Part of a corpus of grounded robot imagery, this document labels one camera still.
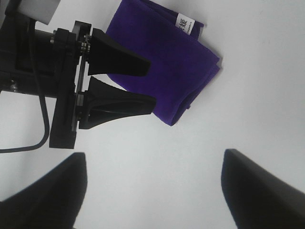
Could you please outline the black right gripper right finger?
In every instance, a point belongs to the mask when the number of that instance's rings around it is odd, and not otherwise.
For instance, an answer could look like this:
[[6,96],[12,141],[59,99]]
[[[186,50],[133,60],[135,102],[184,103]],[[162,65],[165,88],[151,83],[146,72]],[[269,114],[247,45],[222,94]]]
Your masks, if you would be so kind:
[[236,149],[224,152],[221,187],[239,229],[303,229],[305,195]]

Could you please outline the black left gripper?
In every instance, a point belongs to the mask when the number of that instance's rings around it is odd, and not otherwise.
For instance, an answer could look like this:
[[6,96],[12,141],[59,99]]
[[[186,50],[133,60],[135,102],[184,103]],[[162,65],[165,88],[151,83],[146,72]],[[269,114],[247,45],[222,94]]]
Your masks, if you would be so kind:
[[[5,20],[0,29],[0,89],[38,95],[34,80],[28,37],[28,20]],[[75,75],[91,24],[75,21],[72,31],[35,30],[35,63],[40,87],[46,97],[56,98],[49,138],[51,148],[74,148]],[[123,47],[102,30],[94,28],[90,39],[88,75],[124,74],[145,76],[151,62]],[[154,97],[131,93],[91,77],[83,93],[79,129],[130,116],[149,115]]]

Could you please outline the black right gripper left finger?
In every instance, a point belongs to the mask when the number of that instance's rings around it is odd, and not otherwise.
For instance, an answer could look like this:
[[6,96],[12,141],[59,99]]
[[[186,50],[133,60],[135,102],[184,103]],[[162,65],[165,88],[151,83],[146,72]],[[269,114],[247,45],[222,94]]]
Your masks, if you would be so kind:
[[73,153],[0,203],[2,229],[72,229],[87,189],[84,153]]

